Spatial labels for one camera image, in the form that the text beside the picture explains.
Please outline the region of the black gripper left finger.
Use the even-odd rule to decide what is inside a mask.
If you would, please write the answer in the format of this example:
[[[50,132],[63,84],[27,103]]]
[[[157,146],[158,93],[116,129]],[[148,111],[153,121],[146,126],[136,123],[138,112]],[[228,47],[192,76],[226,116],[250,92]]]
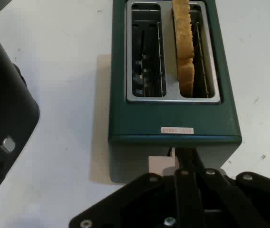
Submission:
[[[195,149],[175,150],[180,167],[169,176],[146,173],[75,216],[70,228],[203,228]]]

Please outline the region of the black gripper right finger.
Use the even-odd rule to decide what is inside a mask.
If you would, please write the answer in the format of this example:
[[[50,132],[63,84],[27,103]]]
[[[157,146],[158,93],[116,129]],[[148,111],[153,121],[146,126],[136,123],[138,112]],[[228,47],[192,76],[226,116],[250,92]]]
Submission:
[[[187,151],[189,228],[270,228],[270,178],[243,172],[231,179]]]

